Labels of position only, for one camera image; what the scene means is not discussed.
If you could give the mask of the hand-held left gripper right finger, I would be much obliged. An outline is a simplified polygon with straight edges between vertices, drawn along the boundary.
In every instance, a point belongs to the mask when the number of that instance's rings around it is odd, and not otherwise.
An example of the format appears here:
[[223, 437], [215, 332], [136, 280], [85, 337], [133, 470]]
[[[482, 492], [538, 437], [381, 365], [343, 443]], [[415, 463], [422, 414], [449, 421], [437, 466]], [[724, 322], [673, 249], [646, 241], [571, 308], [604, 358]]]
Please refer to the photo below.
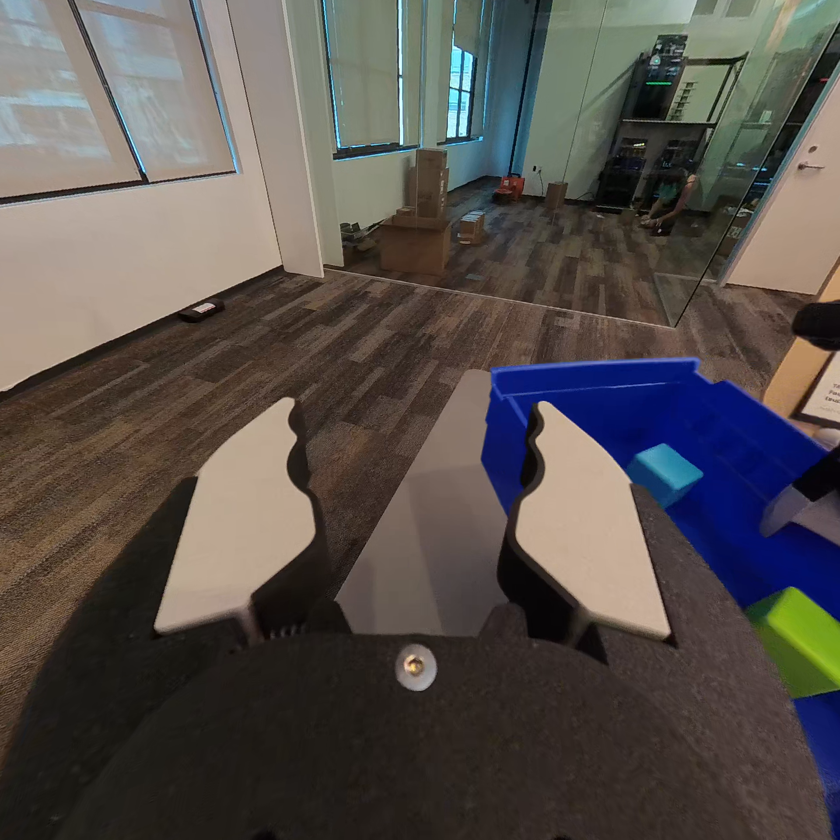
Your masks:
[[497, 579], [524, 611], [528, 634], [570, 647], [597, 627], [669, 640], [631, 480], [549, 402], [532, 405], [521, 483]]

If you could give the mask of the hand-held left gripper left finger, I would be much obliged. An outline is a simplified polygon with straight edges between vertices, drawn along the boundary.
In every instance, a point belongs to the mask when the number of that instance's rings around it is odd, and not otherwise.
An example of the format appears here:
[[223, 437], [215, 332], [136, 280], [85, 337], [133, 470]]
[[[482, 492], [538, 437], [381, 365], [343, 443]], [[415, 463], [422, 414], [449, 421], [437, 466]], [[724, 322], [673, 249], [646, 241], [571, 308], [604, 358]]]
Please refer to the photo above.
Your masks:
[[227, 620], [248, 640], [301, 630], [326, 591], [331, 562], [299, 403], [282, 398], [267, 408], [195, 479], [155, 632]]

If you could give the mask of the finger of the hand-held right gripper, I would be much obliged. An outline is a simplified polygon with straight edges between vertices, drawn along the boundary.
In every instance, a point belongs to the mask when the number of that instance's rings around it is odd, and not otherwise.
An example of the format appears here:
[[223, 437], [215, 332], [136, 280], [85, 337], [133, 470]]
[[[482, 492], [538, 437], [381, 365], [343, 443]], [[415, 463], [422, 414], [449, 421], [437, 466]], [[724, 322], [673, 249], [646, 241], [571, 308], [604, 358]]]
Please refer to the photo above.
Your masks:
[[819, 350], [839, 352], [839, 309], [839, 300], [806, 304], [794, 316], [793, 335]]
[[765, 508], [759, 532], [768, 538], [796, 524], [839, 545], [839, 447], [796, 478]]

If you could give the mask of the teal magnetic cube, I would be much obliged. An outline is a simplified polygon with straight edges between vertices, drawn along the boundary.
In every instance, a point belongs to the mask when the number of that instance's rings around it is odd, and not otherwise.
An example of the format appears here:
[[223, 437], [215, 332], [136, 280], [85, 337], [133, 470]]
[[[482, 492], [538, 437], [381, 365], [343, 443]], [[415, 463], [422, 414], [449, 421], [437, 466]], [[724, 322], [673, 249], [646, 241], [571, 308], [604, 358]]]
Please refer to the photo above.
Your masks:
[[629, 479], [646, 488], [663, 509], [681, 501], [704, 477], [698, 467], [666, 444], [637, 453], [625, 471]]

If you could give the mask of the blue plastic bin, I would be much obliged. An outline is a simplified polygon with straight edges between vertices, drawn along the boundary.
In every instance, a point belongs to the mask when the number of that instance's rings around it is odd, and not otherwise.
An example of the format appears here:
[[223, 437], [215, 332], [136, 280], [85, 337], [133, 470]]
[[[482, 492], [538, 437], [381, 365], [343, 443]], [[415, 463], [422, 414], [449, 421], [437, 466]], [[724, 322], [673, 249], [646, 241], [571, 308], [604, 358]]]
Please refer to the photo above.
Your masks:
[[697, 359], [497, 367], [481, 463], [505, 512], [522, 489], [532, 404], [555, 405], [626, 467], [668, 445], [703, 472], [668, 514], [741, 607], [789, 586], [839, 617], [839, 549], [797, 525], [765, 539], [764, 507], [822, 447]]

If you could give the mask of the green magnetic cube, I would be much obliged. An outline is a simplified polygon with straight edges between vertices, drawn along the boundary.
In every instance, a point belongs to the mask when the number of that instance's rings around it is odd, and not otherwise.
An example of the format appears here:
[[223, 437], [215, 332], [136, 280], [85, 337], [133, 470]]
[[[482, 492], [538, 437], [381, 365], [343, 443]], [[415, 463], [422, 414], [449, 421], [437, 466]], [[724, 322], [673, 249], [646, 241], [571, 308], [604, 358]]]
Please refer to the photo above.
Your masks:
[[745, 615], [793, 699], [839, 690], [839, 623], [830, 613], [787, 587]]

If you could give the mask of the wooden instruction sign board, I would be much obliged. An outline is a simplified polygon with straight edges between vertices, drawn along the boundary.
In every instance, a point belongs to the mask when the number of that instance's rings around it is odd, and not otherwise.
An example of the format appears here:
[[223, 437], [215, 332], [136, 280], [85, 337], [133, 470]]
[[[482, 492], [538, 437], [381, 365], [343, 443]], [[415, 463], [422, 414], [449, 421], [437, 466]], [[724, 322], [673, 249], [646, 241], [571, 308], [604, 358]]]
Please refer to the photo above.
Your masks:
[[[816, 299], [808, 303], [839, 300], [838, 292], [839, 268], [835, 266]], [[837, 443], [838, 352], [819, 350], [794, 336], [791, 348], [764, 391], [763, 404], [814, 437], [824, 438], [825, 446]]]

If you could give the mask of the white door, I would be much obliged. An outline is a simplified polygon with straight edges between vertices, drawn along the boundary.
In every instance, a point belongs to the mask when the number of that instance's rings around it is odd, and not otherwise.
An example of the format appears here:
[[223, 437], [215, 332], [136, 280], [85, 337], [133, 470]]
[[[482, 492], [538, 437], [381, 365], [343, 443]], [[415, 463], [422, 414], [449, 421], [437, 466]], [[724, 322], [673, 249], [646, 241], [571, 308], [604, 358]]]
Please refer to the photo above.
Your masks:
[[839, 68], [836, 67], [721, 280], [832, 299], [839, 255]]

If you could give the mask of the black equipment rack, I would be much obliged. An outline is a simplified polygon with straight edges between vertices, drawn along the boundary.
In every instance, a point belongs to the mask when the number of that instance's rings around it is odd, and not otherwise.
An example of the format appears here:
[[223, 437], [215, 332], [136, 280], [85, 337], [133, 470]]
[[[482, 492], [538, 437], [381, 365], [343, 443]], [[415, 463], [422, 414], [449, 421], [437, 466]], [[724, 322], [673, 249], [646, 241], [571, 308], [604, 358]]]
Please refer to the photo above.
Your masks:
[[597, 179], [600, 213], [648, 210], [665, 176], [701, 163], [749, 52], [689, 57], [687, 35], [659, 35], [633, 65]]

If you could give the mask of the stacked cardboard boxes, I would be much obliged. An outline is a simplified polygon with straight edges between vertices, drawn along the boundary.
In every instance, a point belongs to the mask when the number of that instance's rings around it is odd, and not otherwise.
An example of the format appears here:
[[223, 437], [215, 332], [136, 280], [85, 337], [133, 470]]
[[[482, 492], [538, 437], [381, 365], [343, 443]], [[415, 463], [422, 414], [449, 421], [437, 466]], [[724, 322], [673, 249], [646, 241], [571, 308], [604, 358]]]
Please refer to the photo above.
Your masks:
[[418, 149], [406, 177], [406, 205], [379, 227], [380, 267], [386, 272], [442, 277], [452, 244], [447, 218], [445, 148]]

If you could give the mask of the window with roller blind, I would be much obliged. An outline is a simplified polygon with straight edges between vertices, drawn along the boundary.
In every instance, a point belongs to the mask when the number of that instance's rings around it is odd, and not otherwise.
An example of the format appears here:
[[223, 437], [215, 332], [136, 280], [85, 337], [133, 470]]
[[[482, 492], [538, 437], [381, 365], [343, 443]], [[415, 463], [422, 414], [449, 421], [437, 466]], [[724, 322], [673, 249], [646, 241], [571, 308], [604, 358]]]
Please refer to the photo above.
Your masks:
[[1, 2], [3, 204], [236, 170], [201, 2]]
[[416, 148], [421, 139], [424, 3], [323, 1], [337, 160]]
[[437, 142], [483, 136], [493, 3], [443, 1], [437, 81]]

